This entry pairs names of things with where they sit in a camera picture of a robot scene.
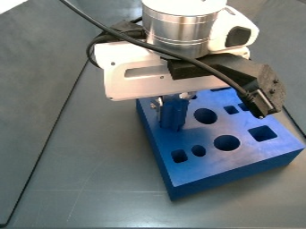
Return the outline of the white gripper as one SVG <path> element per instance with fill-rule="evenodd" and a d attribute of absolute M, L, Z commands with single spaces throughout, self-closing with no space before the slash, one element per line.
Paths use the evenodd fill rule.
<path fill-rule="evenodd" d="M 142 8 L 146 45 L 155 45 L 190 58 L 230 53 L 250 56 L 249 46 L 260 29 L 229 5 L 146 5 Z M 162 120 L 164 95 L 194 99 L 197 92 L 226 85 L 210 72 L 176 79 L 168 62 L 172 56 L 127 41 L 95 45 L 98 66 L 105 73 L 107 98 L 114 101 L 150 98 Z"/>

